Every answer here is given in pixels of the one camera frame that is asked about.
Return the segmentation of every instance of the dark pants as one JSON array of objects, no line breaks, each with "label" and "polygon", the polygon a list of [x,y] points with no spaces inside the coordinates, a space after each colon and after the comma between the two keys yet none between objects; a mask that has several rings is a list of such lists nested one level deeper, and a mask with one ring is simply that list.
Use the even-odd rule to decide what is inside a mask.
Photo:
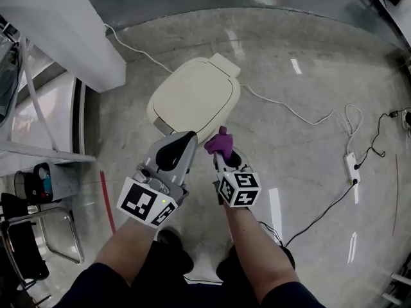
[{"label": "dark pants", "polygon": [[[188,291],[183,275],[189,272],[190,267],[191,259],[187,252],[154,241],[140,273],[133,281],[132,289],[139,293],[143,302],[154,300],[154,306],[165,305],[168,298],[175,298],[176,295],[187,298],[192,291]],[[218,291],[219,305],[258,306],[234,247],[228,258],[218,266],[217,273],[223,281],[220,287],[213,288]]]}]

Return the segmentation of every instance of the white power strip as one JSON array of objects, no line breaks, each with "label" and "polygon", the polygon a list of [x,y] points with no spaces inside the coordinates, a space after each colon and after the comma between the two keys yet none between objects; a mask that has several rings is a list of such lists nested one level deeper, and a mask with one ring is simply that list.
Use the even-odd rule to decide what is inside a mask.
[{"label": "white power strip", "polygon": [[354,153],[347,154],[344,157],[344,162],[345,167],[347,168],[349,184],[352,185],[354,179],[357,179],[357,181],[360,182],[360,172],[359,170],[354,169],[354,166],[357,164]]}]

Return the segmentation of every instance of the white toilet lid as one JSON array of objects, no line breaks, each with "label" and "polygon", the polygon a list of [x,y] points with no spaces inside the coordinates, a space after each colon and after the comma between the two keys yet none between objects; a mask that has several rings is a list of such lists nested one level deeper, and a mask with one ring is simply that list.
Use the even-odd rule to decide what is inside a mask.
[{"label": "white toilet lid", "polygon": [[153,109],[176,132],[200,132],[229,103],[234,86],[232,78],[208,60],[195,60],[157,89]]}]

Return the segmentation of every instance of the shoe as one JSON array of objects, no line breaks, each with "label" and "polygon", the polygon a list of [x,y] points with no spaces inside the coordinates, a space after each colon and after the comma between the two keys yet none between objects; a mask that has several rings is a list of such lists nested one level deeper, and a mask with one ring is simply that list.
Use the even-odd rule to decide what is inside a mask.
[{"label": "shoe", "polygon": [[182,248],[182,243],[175,231],[163,229],[157,234],[157,242],[170,245],[179,258],[179,271],[182,275],[188,274],[194,269],[193,259]]},{"label": "shoe", "polygon": [[240,261],[238,260],[236,249],[234,245],[231,244],[231,249],[229,250],[227,257],[217,266],[217,277],[222,281],[227,279],[227,273],[231,273],[233,271],[233,266],[237,267],[235,269],[241,270],[241,267],[238,267],[240,266]]},{"label": "shoe", "polygon": [[162,229],[157,235],[157,242],[168,244],[175,249],[182,250],[182,243],[178,235],[170,229]]}]

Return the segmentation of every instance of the forearm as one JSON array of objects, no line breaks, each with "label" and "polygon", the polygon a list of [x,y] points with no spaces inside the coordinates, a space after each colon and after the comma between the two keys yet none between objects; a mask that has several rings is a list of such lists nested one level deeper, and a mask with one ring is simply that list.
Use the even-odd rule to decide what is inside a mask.
[{"label": "forearm", "polygon": [[154,235],[154,228],[129,218],[103,246],[95,262],[107,265],[131,284],[146,260]]},{"label": "forearm", "polygon": [[241,267],[260,303],[273,288],[287,282],[299,282],[286,254],[264,232],[249,210],[225,205],[225,211]]}]

